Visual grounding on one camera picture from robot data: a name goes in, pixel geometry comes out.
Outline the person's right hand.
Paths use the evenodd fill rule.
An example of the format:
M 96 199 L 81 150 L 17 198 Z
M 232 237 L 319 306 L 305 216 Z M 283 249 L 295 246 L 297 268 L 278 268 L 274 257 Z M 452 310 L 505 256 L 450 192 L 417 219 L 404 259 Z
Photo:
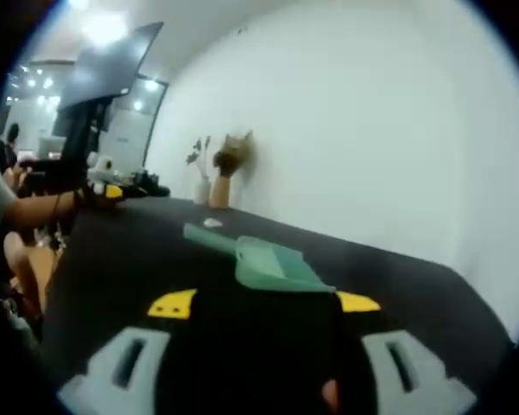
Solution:
M 338 413 L 338 385 L 336 380 L 327 380 L 322 387 L 322 397 L 333 414 Z

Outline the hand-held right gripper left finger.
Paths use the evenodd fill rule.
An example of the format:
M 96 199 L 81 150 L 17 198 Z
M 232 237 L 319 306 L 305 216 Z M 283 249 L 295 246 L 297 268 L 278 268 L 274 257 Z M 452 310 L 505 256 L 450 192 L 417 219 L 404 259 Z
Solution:
M 180 341 L 161 329 L 126 327 L 57 396 L 72 414 L 190 414 L 195 410 Z

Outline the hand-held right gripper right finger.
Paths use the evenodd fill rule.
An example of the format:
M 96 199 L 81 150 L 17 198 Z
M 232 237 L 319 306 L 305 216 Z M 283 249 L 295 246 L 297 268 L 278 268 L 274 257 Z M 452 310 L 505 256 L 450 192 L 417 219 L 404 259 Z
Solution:
M 335 381 L 338 414 L 464 414 L 477 396 L 404 329 L 377 329 L 373 299 L 338 291 L 342 332 Z

